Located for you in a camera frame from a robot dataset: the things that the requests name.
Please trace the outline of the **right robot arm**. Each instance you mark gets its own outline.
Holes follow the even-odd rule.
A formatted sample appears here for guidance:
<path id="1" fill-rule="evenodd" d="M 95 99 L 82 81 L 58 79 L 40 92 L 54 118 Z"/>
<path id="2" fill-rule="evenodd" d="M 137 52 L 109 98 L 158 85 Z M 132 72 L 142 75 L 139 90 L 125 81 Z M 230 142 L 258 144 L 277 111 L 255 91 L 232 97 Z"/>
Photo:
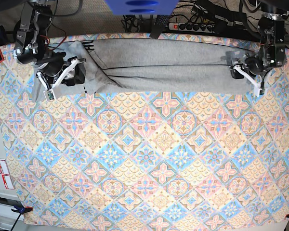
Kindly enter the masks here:
<path id="1" fill-rule="evenodd" d="M 64 84 L 68 87 L 83 84 L 85 76 L 79 65 L 85 59 L 66 58 L 65 51 L 50 46 L 47 37 L 56 15 L 45 0 L 28 0 L 24 3 L 21 19 L 14 28 L 14 58 L 20 64 L 31 64 L 39 82 L 50 90 Z"/>

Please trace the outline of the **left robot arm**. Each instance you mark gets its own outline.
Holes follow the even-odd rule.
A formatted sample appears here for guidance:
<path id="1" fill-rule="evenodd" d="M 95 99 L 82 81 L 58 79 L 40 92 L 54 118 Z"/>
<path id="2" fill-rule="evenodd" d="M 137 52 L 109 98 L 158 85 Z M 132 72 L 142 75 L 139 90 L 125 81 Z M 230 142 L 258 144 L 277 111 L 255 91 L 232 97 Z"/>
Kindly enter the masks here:
<path id="1" fill-rule="evenodd" d="M 253 31 L 248 22 L 247 17 L 243 14 L 243 8 L 250 13 L 262 10 L 262 17 L 258 21 L 258 33 Z M 289 12 L 276 7 L 271 1 L 263 1 L 257 5 L 255 9 L 250 9 L 246 1 L 241 0 L 239 3 L 239 16 L 244 27 L 260 41 L 259 51 L 245 58 L 243 61 L 232 61 L 230 66 L 231 76 L 234 79 L 243 79 L 235 67 L 240 67 L 244 73 L 252 76 L 259 75 L 262 78 L 274 68 L 282 67 L 286 63 L 285 54 L 285 22 L 283 16 Z"/>

